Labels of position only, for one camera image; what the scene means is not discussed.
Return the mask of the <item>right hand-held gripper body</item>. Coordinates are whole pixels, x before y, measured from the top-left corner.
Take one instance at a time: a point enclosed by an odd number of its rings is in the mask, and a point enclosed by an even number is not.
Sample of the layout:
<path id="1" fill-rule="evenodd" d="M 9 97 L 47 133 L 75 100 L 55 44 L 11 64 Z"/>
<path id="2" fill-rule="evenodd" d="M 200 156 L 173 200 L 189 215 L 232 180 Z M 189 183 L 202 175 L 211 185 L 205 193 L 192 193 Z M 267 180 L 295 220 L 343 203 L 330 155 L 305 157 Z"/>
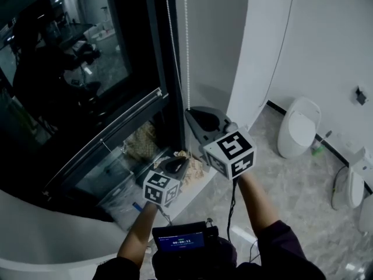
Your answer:
<path id="1" fill-rule="evenodd" d="M 233 180 L 256 162 L 256 145 L 245 127 L 239 127 L 219 109 L 196 106 L 185 118 L 198 140 L 206 164 Z"/>

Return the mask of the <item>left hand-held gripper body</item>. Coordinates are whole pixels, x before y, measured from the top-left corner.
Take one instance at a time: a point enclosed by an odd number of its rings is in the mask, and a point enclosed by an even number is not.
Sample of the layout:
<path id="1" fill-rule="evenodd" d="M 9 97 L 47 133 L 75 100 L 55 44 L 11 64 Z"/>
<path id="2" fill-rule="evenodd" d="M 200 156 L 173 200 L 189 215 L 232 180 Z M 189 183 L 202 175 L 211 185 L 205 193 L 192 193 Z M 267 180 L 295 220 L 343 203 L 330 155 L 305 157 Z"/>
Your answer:
<path id="1" fill-rule="evenodd" d="M 150 170 L 143 182 L 142 196 L 146 201 L 169 207 L 181 192 L 182 181 L 189 167 L 189 159 L 177 156 L 162 161 Z"/>

